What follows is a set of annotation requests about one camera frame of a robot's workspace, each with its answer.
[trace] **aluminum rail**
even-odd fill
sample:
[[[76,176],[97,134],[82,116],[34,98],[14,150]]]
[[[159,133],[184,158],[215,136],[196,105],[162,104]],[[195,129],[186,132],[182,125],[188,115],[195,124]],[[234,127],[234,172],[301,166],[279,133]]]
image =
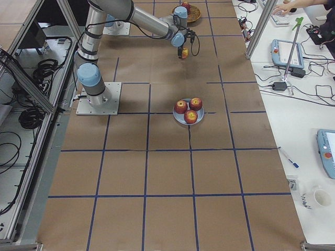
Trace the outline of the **aluminum rail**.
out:
[[[261,39],[262,33],[265,29],[265,26],[267,25],[267,22],[269,21],[273,8],[277,4],[277,1],[268,0],[264,6],[262,15],[260,20],[258,21],[255,32],[253,33],[250,43],[248,45],[247,51],[245,52],[245,57],[247,59],[251,59],[251,56],[256,49],[256,46],[258,45],[258,42]]]

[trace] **plate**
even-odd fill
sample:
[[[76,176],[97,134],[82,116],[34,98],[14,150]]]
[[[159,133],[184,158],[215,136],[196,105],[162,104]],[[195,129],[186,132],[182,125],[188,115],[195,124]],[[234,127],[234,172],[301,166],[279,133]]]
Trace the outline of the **plate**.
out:
[[[190,110],[190,108],[189,108],[189,104],[188,104],[188,103],[190,102],[191,99],[190,99],[190,98],[183,98],[183,100],[187,102],[188,110]],[[196,111],[196,112],[197,112],[197,114],[198,114],[198,119],[197,119],[197,121],[195,121],[195,123],[193,123],[193,124],[197,124],[197,123],[199,123],[199,122],[204,118],[204,114],[205,114],[204,107],[202,107],[199,111]],[[174,109],[172,109],[172,113],[173,113],[174,118],[175,118],[179,123],[181,123],[181,124],[185,124],[185,125],[187,125],[187,126],[191,126],[191,125],[193,125],[193,124],[188,124],[188,123],[186,123],[186,121],[184,120],[184,114],[176,113],[176,112],[174,111]]]
[[[181,6],[181,5],[178,5],[178,6],[174,7],[172,9],[172,13],[174,13],[174,9],[176,9],[179,6]],[[200,17],[201,17],[200,9],[198,9],[198,7],[195,7],[195,6],[190,4],[189,14],[187,14],[187,23],[191,24],[191,23],[195,22],[196,20],[198,20]]]

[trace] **table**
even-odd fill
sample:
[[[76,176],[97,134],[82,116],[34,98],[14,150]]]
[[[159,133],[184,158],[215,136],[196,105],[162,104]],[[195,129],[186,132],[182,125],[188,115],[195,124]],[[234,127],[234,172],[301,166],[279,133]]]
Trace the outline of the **table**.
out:
[[[234,5],[238,5],[241,2],[233,0],[233,3]],[[248,10],[253,9],[253,6],[250,4],[243,4],[243,7]],[[237,7],[235,7],[235,9],[238,17],[241,15],[245,16],[245,12]],[[254,24],[254,27],[261,12],[262,8],[259,6],[256,11],[248,13],[247,19]],[[293,41],[295,32],[292,31],[292,27],[296,24],[295,19],[297,17],[304,18],[297,39],[297,42],[302,42],[308,38],[306,28],[304,28],[303,25],[311,23],[303,9],[298,9],[297,12],[288,15],[291,21],[289,27],[275,27],[270,21],[266,26],[259,44],[251,57],[253,69],[261,78],[265,79],[278,74],[276,69],[263,68],[265,65],[273,65],[270,54],[270,44],[273,39]],[[318,45],[314,45],[310,39],[304,42],[303,46],[308,54],[324,55],[327,58],[332,58],[327,49],[319,50]],[[305,70],[306,73],[309,72],[307,61],[305,61]],[[321,68],[319,67],[314,68],[314,70],[319,73],[321,72]],[[335,72],[335,67],[330,64],[329,70]],[[288,79],[292,85],[304,92],[312,94],[315,93],[316,84],[323,86],[329,85],[335,88],[332,77],[333,74],[326,70],[322,77],[313,73],[302,79],[289,75]],[[264,86],[269,85],[270,81],[281,80],[280,77],[273,77],[267,82],[263,82],[259,78],[257,78],[257,81],[259,85]],[[329,87],[318,88],[318,91],[321,91],[321,93],[325,95],[330,94]],[[260,90],[272,92],[271,88],[266,89],[260,87]],[[311,244],[335,244],[335,226],[333,224],[335,221],[335,180],[328,178],[323,170],[316,141],[318,129],[335,129],[335,118],[332,116],[334,108],[281,97],[276,94],[261,93],[277,146],[281,146],[300,166],[298,169],[295,168],[287,158],[281,154],[286,175],[294,177],[298,181],[299,191],[292,191],[292,196],[306,240]],[[289,90],[280,94],[290,96]],[[308,97],[297,90],[294,90],[294,97],[320,102],[320,100]],[[308,210],[302,205],[300,194],[303,194],[315,185],[320,185],[331,195],[331,206],[324,209]]]

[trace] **power adapter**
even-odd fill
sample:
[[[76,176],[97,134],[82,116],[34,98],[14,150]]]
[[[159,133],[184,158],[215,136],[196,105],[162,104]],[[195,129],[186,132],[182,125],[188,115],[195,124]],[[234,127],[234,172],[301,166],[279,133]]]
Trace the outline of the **power adapter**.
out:
[[[303,78],[306,75],[306,71],[303,69],[293,68],[291,71],[291,75],[294,77]]]
[[[285,82],[274,82],[272,85],[272,89],[284,91],[287,89],[287,84]]]

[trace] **green clip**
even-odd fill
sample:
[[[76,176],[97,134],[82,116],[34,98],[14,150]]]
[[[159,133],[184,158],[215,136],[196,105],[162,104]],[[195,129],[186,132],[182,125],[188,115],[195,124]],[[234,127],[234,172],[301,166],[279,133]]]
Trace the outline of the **green clip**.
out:
[[[299,17],[299,18],[296,18],[295,21],[297,22],[297,24],[293,27],[292,30],[294,30],[298,25],[302,25],[302,22],[303,22],[304,18],[303,17]]]

